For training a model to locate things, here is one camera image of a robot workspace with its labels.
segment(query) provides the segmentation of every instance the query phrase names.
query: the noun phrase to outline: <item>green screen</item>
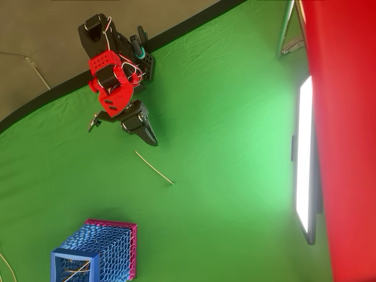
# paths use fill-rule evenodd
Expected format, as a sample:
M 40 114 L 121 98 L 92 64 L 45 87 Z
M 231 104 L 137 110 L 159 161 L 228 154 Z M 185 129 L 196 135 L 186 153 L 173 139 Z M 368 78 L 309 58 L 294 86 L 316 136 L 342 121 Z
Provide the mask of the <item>green screen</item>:
M 139 282 L 331 281 L 323 216 L 309 246 L 294 209 L 307 61 L 303 49 L 275 57 L 283 11 L 249 1 L 153 53 L 154 81 L 135 98 L 158 147 L 119 123 L 88 133 L 100 110 L 88 87 L 0 135 L 0 250 L 19 282 L 49 281 L 50 252 L 87 218 L 139 225 Z

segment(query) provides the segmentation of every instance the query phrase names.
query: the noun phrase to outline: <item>blue mesh basket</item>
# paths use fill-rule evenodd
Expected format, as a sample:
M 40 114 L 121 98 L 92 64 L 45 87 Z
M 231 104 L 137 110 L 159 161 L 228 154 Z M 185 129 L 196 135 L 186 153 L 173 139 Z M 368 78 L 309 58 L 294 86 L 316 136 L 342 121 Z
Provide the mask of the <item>blue mesh basket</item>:
M 135 277 L 137 225 L 88 220 L 52 252 L 51 282 L 124 282 Z

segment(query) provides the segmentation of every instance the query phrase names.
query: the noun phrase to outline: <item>hexagonal mesh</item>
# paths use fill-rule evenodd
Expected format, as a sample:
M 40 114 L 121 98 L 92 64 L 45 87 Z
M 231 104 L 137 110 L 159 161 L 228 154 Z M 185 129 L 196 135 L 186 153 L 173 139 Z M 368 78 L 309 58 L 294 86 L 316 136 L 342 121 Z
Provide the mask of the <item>hexagonal mesh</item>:
M 99 253 L 100 282 L 130 281 L 136 274 L 136 231 L 136 224 L 88 220 L 61 248 Z M 85 263 L 63 259 L 61 282 Z M 69 282 L 89 282 L 89 267 L 85 266 Z

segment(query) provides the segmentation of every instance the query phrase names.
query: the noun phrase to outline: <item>red wall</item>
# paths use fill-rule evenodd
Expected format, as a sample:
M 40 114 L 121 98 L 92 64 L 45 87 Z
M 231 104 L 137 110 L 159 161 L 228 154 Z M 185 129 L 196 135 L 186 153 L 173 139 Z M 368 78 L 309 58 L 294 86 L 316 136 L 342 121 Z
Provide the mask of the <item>red wall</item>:
M 334 281 L 376 281 L 376 1 L 303 1 Z

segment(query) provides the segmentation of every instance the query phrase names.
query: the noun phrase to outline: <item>black border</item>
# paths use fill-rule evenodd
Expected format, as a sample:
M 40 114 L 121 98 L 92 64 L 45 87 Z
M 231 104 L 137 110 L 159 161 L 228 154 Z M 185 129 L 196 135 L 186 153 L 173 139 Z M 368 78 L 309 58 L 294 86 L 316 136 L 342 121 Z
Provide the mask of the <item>black border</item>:
M 199 12 L 191 18 L 181 22 L 180 24 L 162 32 L 161 34 L 150 38 L 145 42 L 145 49 L 152 53 L 166 44 L 174 41 L 175 39 L 195 30 L 196 28 L 206 24 L 214 18 L 228 12 L 237 5 L 245 2 L 246 0 L 220 0 L 207 9 Z M 5 119 L 0 121 L 0 134 L 11 127 L 14 123 L 21 120 L 30 113 L 38 110 L 39 108 L 51 103 L 61 97 L 64 97 L 79 88 L 88 85 L 89 80 L 92 79 L 90 71 L 81 73 L 74 78 L 52 88 L 51 90 L 39 95 L 30 102 L 24 104 Z

